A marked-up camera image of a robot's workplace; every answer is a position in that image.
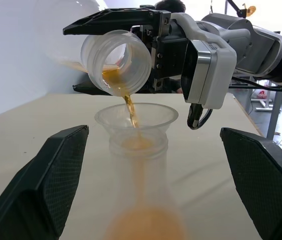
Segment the clear bottle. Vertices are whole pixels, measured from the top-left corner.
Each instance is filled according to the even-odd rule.
[[[105,108],[95,116],[110,133],[109,150],[118,184],[117,201],[104,240],[186,240],[166,181],[165,131],[178,114],[158,104],[139,103],[135,107],[137,112],[156,110],[155,116],[140,118],[140,128],[122,123],[129,116],[123,105]]]
[[[151,56],[131,32],[115,30],[104,35],[63,35],[63,28],[106,8],[103,0],[38,0],[34,10],[36,36],[45,54],[54,61],[87,72],[93,84],[120,96],[102,73],[117,68],[129,94],[137,92],[151,72]]]

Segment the table surface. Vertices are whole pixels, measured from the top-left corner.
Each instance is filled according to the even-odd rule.
[[[135,102],[175,108],[179,118],[167,131],[167,178],[193,240],[260,240],[235,190],[221,127],[258,134],[233,95],[196,131],[187,127],[189,104],[181,94],[135,94]],[[112,96],[50,94],[0,115],[0,194],[45,140],[60,130],[89,125],[80,183],[61,240],[100,240],[114,202],[115,172],[108,134],[96,123],[100,109],[121,104]]]

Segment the funnel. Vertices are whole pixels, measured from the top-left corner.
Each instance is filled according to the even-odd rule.
[[[133,127],[126,104],[114,105],[100,110],[95,115],[95,120],[110,135],[122,130],[137,131],[154,128],[164,133],[179,116],[175,109],[161,104],[135,103],[134,108],[139,128]]]

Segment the person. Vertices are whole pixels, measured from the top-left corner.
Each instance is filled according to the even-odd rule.
[[[155,4],[155,10],[166,10],[171,13],[185,13],[186,7],[181,0],[162,0]],[[179,80],[170,78],[169,85],[176,93],[183,93]]]

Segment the orange liquid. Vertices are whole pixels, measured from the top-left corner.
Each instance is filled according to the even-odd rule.
[[[123,84],[119,69],[103,71],[103,79],[111,88],[119,91],[124,98],[130,113],[131,123],[139,127],[134,104],[129,92]],[[150,139],[137,136],[126,139],[122,147],[130,150],[146,150],[153,146]],[[136,192],[135,206],[116,217],[106,231],[105,240],[185,240],[185,231],[173,212],[153,207],[146,203],[145,198],[145,170],[146,158],[133,159],[133,180]]]

